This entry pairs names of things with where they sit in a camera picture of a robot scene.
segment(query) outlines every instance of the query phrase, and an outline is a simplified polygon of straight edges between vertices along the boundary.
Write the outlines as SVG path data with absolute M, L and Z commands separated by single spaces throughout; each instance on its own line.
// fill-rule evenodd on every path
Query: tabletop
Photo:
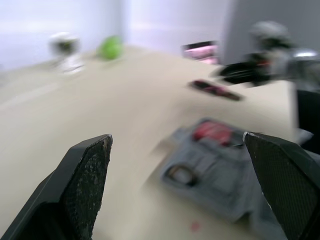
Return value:
M 291 83 L 230 86 L 245 97 L 235 102 L 186 87 L 209 79 L 219 65 L 133 46 L 114 61 L 93 55 L 84 61 L 84 70 L 74 75 L 48 63 L 6 74 L 0 87 L 0 235 L 71 146 L 112 134 L 93 239 L 256 239 L 245 226 L 167 191 L 156 171 L 166 153 L 156 149 L 177 128 L 204 117 L 292 141 Z

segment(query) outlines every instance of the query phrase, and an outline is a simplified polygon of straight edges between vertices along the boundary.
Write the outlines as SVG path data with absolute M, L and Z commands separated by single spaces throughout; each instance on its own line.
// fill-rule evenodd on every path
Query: green toy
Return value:
M 122 43 L 120 37 L 110 36 L 103 41 L 99 48 L 100 55 L 108 60 L 118 58 L 122 53 Z

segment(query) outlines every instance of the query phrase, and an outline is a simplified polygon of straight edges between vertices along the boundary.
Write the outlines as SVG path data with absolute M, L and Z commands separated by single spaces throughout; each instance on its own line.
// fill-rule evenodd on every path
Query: pink object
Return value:
M 190 230 L 191 230 L 191 232 L 196 233 L 200 230 L 200 227 L 201 226 L 200 226 L 199 222 L 194 221 L 191 223 Z

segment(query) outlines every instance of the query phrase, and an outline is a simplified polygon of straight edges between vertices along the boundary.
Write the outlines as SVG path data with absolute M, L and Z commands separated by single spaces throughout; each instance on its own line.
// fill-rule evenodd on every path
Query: black object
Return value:
M 245 135 L 262 192 L 288 240 L 320 237 L 320 166 L 299 145 L 259 133 Z
M 1 240 L 90 240 L 113 143 L 109 134 L 71 147 L 35 189 Z
M 263 85 L 270 77 L 265 73 L 263 66 L 249 62 L 240 62 L 227 65 L 219 73 L 224 81 L 231 84 L 251 83 L 254 87 Z
M 205 93 L 218 96 L 218 97 L 224 97 L 230 100 L 234 101 L 240 101 L 243 99 L 243 96 L 230 92 L 227 89 L 218 86 L 214 83 L 208 83 L 205 80 L 194 80 L 189 84 L 192 88 L 195 88 L 197 90 L 203 91 Z
M 313 134 L 301 147 L 320 155 L 320 93 L 297 90 L 299 128 Z

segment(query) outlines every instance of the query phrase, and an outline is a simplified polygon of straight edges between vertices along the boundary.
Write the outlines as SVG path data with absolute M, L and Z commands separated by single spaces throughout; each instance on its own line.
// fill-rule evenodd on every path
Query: red tag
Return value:
M 193 138 L 198 141 L 202 138 L 210 138 L 220 145 L 227 146 L 230 143 L 232 130 L 221 124 L 212 121 L 202 123 L 193 133 Z

